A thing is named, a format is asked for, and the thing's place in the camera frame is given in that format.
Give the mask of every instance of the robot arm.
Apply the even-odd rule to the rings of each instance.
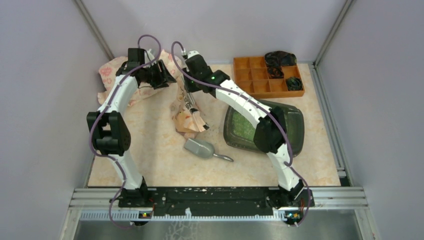
[[[187,89],[191,92],[202,90],[209,93],[215,98],[227,103],[237,112],[243,115],[256,129],[253,142],[259,150],[266,153],[270,158],[273,168],[278,177],[278,186],[285,192],[290,199],[295,200],[304,189],[304,184],[300,178],[285,165],[290,161],[287,143],[281,132],[275,124],[270,120],[267,113],[273,115],[286,130],[286,122],[284,112],[278,108],[272,108],[256,101],[256,105],[249,102],[254,100],[248,93],[239,88],[236,83],[230,79],[228,75],[218,70],[212,72],[211,68],[206,64],[203,57],[197,51],[190,51],[187,56],[183,56],[186,61],[187,68],[184,72],[191,77],[204,83],[220,86],[234,92],[228,92],[223,89],[213,88],[201,84],[194,83],[184,76]]]
[[[89,112],[87,115],[88,127],[92,129],[96,118],[104,112],[94,126],[92,144],[102,155],[117,160],[119,165],[110,159],[121,180],[124,176],[120,167],[125,173],[126,182],[123,187],[126,190],[140,189],[143,184],[143,176],[138,172],[129,149],[131,135],[123,119],[127,105],[142,82],[149,83],[154,89],[168,87],[168,83],[176,82],[161,60],[140,68],[125,78],[129,71],[144,64],[145,59],[154,59],[154,56],[141,48],[129,48],[128,61],[117,71],[115,84],[106,101],[96,112]]]

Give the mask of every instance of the white wall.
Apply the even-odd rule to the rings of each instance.
[[[319,71],[382,239],[424,228],[424,1],[357,1]]]
[[[71,0],[0,1],[0,239],[58,239],[107,59]]]
[[[166,50],[178,40],[209,63],[275,50],[291,51],[299,61],[315,60],[344,2],[84,0],[115,56],[126,55],[128,46],[137,46],[138,37],[149,33]]]

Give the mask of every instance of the black mounting plate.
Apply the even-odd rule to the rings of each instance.
[[[150,208],[154,203],[155,216],[185,216],[187,208],[192,216],[271,216],[273,208],[299,208],[301,199],[306,206],[307,191],[289,201],[278,187],[149,187],[149,201],[122,207]]]

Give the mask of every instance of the orange sorting tray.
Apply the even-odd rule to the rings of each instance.
[[[270,78],[263,56],[235,57],[234,81],[246,93],[257,99],[302,97],[305,89],[289,91],[286,80],[297,77],[301,81],[298,66],[282,66],[284,78]]]

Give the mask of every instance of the gray scoop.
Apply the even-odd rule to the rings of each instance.
[[[220,159],[234,162],[234,160],[229,156],[216,154],[214,145],[207,141],[189,138],[184,144],[184,148],[203,159],[210,159],[212,156],[214,156]]]

